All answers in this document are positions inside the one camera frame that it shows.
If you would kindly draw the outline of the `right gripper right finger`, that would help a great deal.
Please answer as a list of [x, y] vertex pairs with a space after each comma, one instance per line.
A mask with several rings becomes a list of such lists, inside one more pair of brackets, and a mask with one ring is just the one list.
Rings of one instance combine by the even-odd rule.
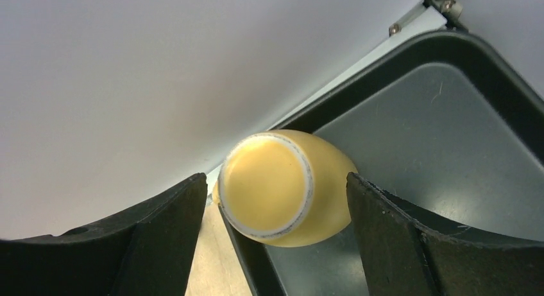
[[370, 295], [542, 295], [543, 243], [464, 225], [349, 173]]

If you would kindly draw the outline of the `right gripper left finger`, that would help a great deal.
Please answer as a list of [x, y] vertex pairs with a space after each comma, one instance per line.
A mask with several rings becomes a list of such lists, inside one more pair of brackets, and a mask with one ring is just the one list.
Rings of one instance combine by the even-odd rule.
[[184, 295], [207, 200], [194, 174], [59, 236], [1, 242], [2, 295]]

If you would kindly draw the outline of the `yellow mug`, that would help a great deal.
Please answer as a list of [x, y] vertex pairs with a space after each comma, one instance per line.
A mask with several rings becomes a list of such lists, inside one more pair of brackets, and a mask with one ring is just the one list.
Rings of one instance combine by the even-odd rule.
[[356, 170], [346, 154], [316, 135], [270, 130], [230, 150], [212, 198], [243, 236], [276, 247], [304, 247], [351, 223], [346, 178]]

